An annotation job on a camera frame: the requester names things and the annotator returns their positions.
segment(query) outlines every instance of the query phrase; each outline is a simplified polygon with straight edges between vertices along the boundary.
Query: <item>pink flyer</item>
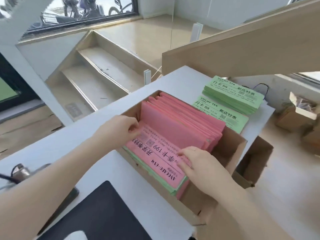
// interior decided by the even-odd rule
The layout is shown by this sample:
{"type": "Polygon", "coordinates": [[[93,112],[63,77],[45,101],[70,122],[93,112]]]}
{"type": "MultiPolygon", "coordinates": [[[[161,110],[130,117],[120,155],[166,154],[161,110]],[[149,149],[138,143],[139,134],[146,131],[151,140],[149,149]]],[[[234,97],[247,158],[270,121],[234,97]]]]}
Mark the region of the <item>pink flyer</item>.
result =
{"type": "Polygon", "coordinates": [[[185,174],[178,167],[177,163],[183,160],[190,165],[190,161],[185,156],[178,156],[177,153],[180,151],[180,148],[154,131],[145,122],[139,122],[139,129],[141,130],[141,135],[129,141],[126,147],[160,175],[169,185],[175,189],[178,188],[185,174]]]}

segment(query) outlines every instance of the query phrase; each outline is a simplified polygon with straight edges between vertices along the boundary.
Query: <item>small cardboard box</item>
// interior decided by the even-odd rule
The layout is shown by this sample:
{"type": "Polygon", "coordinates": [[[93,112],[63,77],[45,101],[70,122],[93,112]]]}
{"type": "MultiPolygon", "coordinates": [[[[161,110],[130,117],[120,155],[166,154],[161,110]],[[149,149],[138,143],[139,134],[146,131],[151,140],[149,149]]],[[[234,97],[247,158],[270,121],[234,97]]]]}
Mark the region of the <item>small cardboard box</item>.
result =
{"type": "MultiPolygon", "coordinates": [[[[150,94],[156,97],[161,91],[156,91],[150,94]]],[[[123,115],[135,117],[140,120],[141,102],[131,107],[123,115]]],[[[246,146],[247,141],[235,131],[227,126],[223,130],[222,138],[219,140],[218,145],[212,151],[219,162],[232,174],[236,165],[241,157],[241,154],[246,146]]],[[[124,157],[145,180],[147,180],[154,189],[175,209],[179,214],[184,217],[191,225],[205,225],[211,214],[214,212],[218,203],[208,195],[201,192],[191,182],[186,188],[180,200],[170,195],[170,193],[152,176],[148,174],[139,164],[137,164],[124,149],[117,150],[122,157],[124,157]]]]}
{"type": "Polygon", "coordinates": [[[232,174],[234,181],[245,189],[254,187],[272,151],[273,146],[258,136],[232,174]]]}
{"type": "Polygon", "coordinates": [[[289,99],[292,106],[286,108],[283,113],[280,115],[278,120],[276,121],[275,125],[286,129],[290,132],[297,131],[301,127],[306,127],[314,123],[317,119],[317,112],[319,107],[316,108],[316,111],[310,112],[305,109],[299,108],[299,99],[296,97],[292,92],[290,92],[289,99]]]}
{"type": "Polygon", "coordinates": [[[320,118],[313,128],[304,133],[301,140],[305,149],[311,153],[320,155],[320,118]]]}

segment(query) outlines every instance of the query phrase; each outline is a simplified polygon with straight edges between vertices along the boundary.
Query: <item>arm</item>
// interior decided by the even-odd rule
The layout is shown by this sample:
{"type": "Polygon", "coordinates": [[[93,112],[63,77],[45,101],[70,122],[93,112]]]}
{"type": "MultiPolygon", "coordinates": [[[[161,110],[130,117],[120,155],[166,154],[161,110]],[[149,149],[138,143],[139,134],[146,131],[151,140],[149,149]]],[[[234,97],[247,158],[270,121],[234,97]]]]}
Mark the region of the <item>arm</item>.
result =
{"type": "Polygon", "coordinates": [[[257,208],[248,192],[210,153],[190,146],[182,149],[179,155],[189,158],[192,169],[184,162],[178,166],[194,185],[216,199],[234,217],[248,239],[292,240],[266,212],[257,208]]]}
{"type": "Polygon", "coordinates": [[[0,239],[33,239],[99,159],[138,135],[135,118],[115,116],[70,153],[0,195],[0,239]]]}

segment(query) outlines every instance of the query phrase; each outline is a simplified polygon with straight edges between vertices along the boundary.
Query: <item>white desk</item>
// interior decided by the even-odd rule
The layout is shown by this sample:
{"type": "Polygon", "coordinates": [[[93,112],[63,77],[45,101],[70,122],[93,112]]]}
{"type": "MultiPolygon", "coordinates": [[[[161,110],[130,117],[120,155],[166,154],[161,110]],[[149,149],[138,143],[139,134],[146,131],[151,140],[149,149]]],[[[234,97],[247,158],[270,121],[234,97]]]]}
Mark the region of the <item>white desk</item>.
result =
{"type": "MultiPolygon", "coordinates": [[[[8,174],[18,163],[22,163],[31,170],[35,170],[47,163],[53,163],[92,136],[105,121],[114,115],[125,112],[128,108],[157,90],[168,92],[189,104],[193,104],[208,81],[210,81],[208,76],[187,66],[179,68],[103,109],[1,160],[0,172],[8,174]]],[[[273,111],[273,108],[263,104],[256,113],[250,116],[245,129],[241,133],[248,141],[246,150],[258,136],[273,111]]],[[[111,182],[153,240],[187,240],[191,236],[194,228],[116,151],[110,152],[99,160],[81,178],[76,185],[80,191],[79,196],[53,224],[106,180],[111,182]]],[[[5,180],[0,180],[0,186],[3,186],[5,183],[5,180]]]]}

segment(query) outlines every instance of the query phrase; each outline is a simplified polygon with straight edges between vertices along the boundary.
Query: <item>hand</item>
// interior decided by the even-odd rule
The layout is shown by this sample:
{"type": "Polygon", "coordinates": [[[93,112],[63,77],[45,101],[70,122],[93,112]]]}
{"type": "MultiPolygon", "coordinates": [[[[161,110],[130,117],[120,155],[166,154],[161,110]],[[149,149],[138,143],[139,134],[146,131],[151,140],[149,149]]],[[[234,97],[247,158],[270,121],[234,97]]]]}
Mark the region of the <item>hand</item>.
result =
{"type": "Polygon", "coordinates": [[[236,183],[229,172],[209,152],[189,146],[182,149],[178,155],[184,155],[190,160],[192,168],[183,161],[178,164],[178,167],[198,189],[218,202],[230,195],[229,192],[236,183]]]}
{"type": "Polygon", "coordinates": [[[100,126],[93,137],[112,151],[136,138],[140,134],[138,126],[136,118],[116,115],[100,126]]]}

